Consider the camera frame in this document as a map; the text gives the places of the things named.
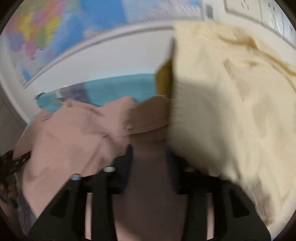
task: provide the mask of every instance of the pale yellow fabric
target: pale yellow fabric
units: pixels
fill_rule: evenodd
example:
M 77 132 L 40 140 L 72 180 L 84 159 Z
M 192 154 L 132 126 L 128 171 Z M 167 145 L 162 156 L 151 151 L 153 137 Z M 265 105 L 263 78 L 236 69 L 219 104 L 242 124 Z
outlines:
M 244 29 L 175 28 L 169 141 L 196 167 L 239 184 L 275 237 L 296 208 L 295 68 Z

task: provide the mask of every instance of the map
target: map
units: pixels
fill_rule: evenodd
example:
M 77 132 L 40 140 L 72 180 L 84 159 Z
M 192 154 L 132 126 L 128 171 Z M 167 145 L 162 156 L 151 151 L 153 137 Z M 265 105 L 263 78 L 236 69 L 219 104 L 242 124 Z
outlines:
M 114 27 L 202 18 L 201 0 L 24 0 L 9 20 L 11 59 L 22 86 L 58 55 Z

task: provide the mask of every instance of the pink garment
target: pink garment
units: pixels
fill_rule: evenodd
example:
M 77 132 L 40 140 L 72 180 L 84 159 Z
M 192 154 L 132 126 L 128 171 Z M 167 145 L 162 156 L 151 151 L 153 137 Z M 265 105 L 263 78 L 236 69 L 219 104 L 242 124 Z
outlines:
M 119 241 L 180 241 L 187 197 L 175 194 L 165 160 L 169 100 L 141 104 L 123 97 L 95 107 L 77 101 L 54 114 L 41 111 L 24 132 L 15 157 L 32 150 L 23 194 L 38 217 L 71 174 L 88 176 L 110 165 L 132 144 L 134 161 L 123 195 L 113 196 Z M 90 203 L 86 237 L 90 239 Z

